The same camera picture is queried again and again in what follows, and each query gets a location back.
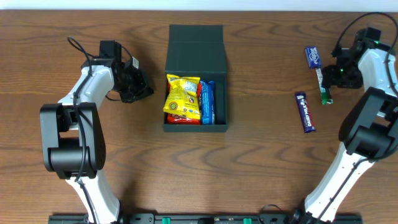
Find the blue Oreo cookie pack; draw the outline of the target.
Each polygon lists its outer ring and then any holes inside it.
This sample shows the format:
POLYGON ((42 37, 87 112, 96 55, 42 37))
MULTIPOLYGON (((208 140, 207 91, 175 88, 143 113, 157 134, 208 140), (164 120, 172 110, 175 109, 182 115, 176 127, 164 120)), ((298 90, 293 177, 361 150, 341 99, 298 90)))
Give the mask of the blue Oreo cookie pack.
POLYGON ((200 82, 201 84, 201 123, 209 125, 215 123, 214 81, 200 82))

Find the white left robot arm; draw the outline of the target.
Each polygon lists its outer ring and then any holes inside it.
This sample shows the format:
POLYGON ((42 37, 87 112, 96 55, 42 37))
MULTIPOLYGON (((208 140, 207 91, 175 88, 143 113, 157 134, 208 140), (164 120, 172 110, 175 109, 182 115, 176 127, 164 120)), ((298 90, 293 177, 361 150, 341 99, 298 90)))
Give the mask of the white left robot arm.
POLYGON ((73 37, 67 40, 86 60, 70 92, 40 109, 42 154, 45 168, 75 189, 87 213, 51 215, 49 223, 129 223, 103 170, 106 143, 98 110, 111 91, 123 103, 154 91, 136 58, 122 60, 127 49, 115 40, 102 40, 98 55, 89 54, 73 37))

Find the yellow snack packet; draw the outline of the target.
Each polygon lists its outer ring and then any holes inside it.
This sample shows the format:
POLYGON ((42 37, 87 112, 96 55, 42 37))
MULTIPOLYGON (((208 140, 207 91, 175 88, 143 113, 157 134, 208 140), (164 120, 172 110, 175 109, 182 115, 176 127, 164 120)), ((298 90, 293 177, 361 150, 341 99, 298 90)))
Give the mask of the yellow snack packet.
POLYGON ((198 105, 198 85, 200 77, 180 77, 167 74, 170 85, 163 111, 176 114, 189 119, 200 119, 200 107, 198 105))

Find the green and white wafer bar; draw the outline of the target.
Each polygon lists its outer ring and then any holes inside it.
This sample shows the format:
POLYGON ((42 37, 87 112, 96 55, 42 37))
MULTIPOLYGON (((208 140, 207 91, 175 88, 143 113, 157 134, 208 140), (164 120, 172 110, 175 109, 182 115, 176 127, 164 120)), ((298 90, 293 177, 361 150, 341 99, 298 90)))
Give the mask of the green and white wafer bar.
POLYGON ((322 86, 323 74, 320 68, 316 70, 317 78, 318 78, 318 86, 320 89, 321 101, 323 105, 331 105, 333 104, 333 98, 331 97, 330 90, 322 86))

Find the blue Dairy Milk chocolate bar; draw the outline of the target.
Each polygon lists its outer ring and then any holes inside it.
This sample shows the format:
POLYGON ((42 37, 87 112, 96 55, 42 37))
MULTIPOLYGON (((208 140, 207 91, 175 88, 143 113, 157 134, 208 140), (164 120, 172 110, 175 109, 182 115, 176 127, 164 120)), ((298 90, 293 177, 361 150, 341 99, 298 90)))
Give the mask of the blue Dairy Milk chocolate bar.
POLYGON ((306 94, 304 92, 296 92, 295 99, 298 106, 298 111, 300 113, 300 119, 304 133, 315 132, 316 129, 312 121, 312 115, 308 107, 306 94))

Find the dark green box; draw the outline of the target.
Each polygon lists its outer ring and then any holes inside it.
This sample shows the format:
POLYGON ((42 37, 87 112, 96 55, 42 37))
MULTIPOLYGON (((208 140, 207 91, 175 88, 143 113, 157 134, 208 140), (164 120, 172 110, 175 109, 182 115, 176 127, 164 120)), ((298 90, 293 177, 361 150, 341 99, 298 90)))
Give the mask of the dark green box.
POLYGON ((215 123, 169 124, 164 114, 163 130, 171 133, 225 133, 228 128, 228 65, 222 25, 169 26, 165 74, 200 77, 215 83, 215 123))

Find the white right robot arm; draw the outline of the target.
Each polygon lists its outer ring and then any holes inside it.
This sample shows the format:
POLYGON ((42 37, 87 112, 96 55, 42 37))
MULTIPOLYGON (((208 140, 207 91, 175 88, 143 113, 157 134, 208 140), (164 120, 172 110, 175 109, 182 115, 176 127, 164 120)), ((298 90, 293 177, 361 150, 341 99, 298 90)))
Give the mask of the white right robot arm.
POLYGON ((395 53, 380 41, 381 31, 368 27, 356 33, 353 45, 332 51, 334 65, 324 67, 322 85, 364 88, 340 126, 340 145, 326 174, 304 200, 297 223, 333 223, 338 207, 358 179, 377 161, 397 151, 397 77, 395 53))

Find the small blue Eclipse mint box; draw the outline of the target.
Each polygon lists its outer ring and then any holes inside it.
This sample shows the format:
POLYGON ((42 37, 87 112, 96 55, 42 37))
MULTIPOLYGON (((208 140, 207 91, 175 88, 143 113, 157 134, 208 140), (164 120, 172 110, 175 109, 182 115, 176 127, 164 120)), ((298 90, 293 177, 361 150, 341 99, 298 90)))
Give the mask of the small blue Eclipse mint box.
POLYGON ((316 46, 309 46, 305 48, 305 56, 307 59, 309 69, 318 69, 322 67, 322 61, 318 48, 316 46))

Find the red Hacks candy bag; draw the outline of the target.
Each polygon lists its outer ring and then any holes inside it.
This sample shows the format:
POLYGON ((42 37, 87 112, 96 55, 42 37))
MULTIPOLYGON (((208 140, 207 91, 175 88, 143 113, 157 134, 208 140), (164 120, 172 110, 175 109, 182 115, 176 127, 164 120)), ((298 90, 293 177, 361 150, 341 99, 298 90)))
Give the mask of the red Hacks candy bag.
POLYGON ((201 116, 201 84, 197 87, 197 92, 192 95, 191 93, 187 93, 179 89, 172 90, 171 85, 169 83, 167 84, 168 96, 165 102, 165 113, 167 114, 168 124, 201 125, 200 118, 192 118, 192 114, 201 116))

